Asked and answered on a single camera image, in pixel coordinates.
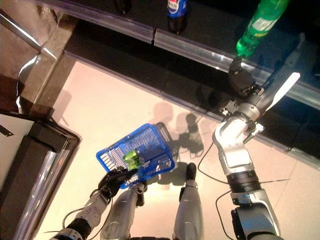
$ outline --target green soda bottle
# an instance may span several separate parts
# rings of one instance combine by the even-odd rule
[[[235,46],[238,56],[249,57],[286,10],[289,0],[261,0],[243,36]]]

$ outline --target wire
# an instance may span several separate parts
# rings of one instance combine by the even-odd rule
[[[210,151],[210,149],[212,148],[213,145],[214,145],[214,142],[212,141],[210,147],[209,147],[208,150],[205,152],[205,154],[203,155],[203,157],[201,158],[201,160],[200,160],[200,162],[199,162],[199,164],[198,164],[198,167],[197,167],[197,168],[198,168],[198,171],[199,171],[200,173],[206,175],[208,178],[211,178],[211,179],[213,179],[213,180],[215,180],[215,181],[217,181],[217,182],[219,182],[219,183],[228,184],[226,181],[222,181],[222,180],[219,180],[219,179],[217,179],[217,178],[214,178],[213,176],[210,176],[210,175],[206,174],[205,172],[203,172],[202,170],[200,170],[200,164],[202,163],[203,159],[205,159],[206,155],[208,154],[208,152]]]
[[[100,190],[99,189],[95,189],[91,192],[90,194],[90,198],[96,193],[96,192],[99,192],[100,193]]]
[[[99,229],[99,231],[98,231],[92,238],[90,238],[90,239],[88,239],[88,240],[94,239],[94,238],[101,232],[102,228],[105,226],[105,224],[106,224],[106,222],[107,222],[107,220],[108,220],[108,218],[109,218],[109,216],[110,216],[110,213],[111,213],[111,211],[112,211],[112,206],[113,206],[113,205],[114,205],[114,199],[113,199],[113,197],[112,197],[112,198],[111,198],[111,207],[110,207],[110,210],[109,210],[108,215],[107,215],[106,218],[105,218],[105,221],[104,221],[102,227]]]
[[[69,212],[67,215],[65,215],[64,219],[62,220],[62,228],[63,228],[63,229],[66,228],[66,227],[65,227],[65,221],[66,221],[67,217],[69,217],[70,214],[73,214],[73,213],[75,213],[75,212],[81,211],[82,209],[84,209],[84,208],[83,208],[83,207],[82,207],[82,208],[78,208],[78,209],[76,209],[76,210],[73,210],[73,211]]]
[[[289,180],[290,180],[290,178],[287,178],[287,179],[279,179],[279,180],[272,180],[272,181],[262,181],[262,182],[260,182],[260,183],[261,183],[261,184],[269,184],[269,183],[289,181]]]
[[[44,231],[43,233],[44,234],[47,234],[47,233],[59,233],[60,231]]]
[[[220,215],[220,212],[219,212],[219,208],[218,208],[218,201],[219,199],[221,199],[224,195],[230,193],[231,190],[225,192],[224,194],[220,195],[216,200],[215,200],[215,208],[216,208],[216,211],[218,212],[218,215],[219,215],[219,219],[220,219],[220,223],[221,223],[221,226],[222,226],[222,229],[224,231],[224,234],[230,239],[230,240],[234,240],[232,237],[230,237],[227,232],[226,232],[226,229],[225,229],[225,226],[224,226],[224,223],[222,222],[222,218],[221,218],[221,215]]]

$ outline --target blue plastic basket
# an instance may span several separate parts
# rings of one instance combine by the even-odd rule
[[[96,158],[109,172],[117,167],[128,168],[124,155],[132,150],[139,151],[140,167],[138,173],[121,185],[122,189],[145,181],[155,175],[172,170],[175,167],[171,150],[156,126],[144,124],[115,144],[96,153]]]

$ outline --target blue bottle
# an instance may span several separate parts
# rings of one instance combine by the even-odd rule
[[[183,32],[187,26],[187,0],[168,0],[167,20],[169,32]]]

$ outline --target tiled floor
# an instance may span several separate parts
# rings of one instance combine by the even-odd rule
[[[186,131],[188,114],[197,118],[198,132],[195,134],[188,135]],[[211,119],[191,113],[79,62],[75,64],[55,104],[53,117],[80,135],[82,141],[35,240],[49,239],[54,233],[44,232],[60,230],[64,216],[87,202],[89,194],[105,175],[96,160],[97,151],[144,123],[163,122],[180,146],[178,161],[181,162],[177,166],[190,162],[197,164],[204,154],[197,146],[203,144],[204,152],[207,151],[212,143],[212,132],[218,125]],[[320,172],[255,140],[251,140],[247,148],[261,182],[290,179],[263,184],[278,217],[282,237],[286,240],[318,239]],[[226,180],[215,146],[200,168],[217,179]],[[135,211],[132,236],[172,237],[183,178],[183,171],[176,173],[162,175],[158,183],[148,187],[144,194],[145,205]],[[196,180],[203,208],[205,239],[227,239],[219,221],[215,200],[228,191],[229,186],[211,180],[200,172]],[[230,196],[227,194],[222,197],[218,205],[226,232],[235,239],[230,215],[235,206]]]

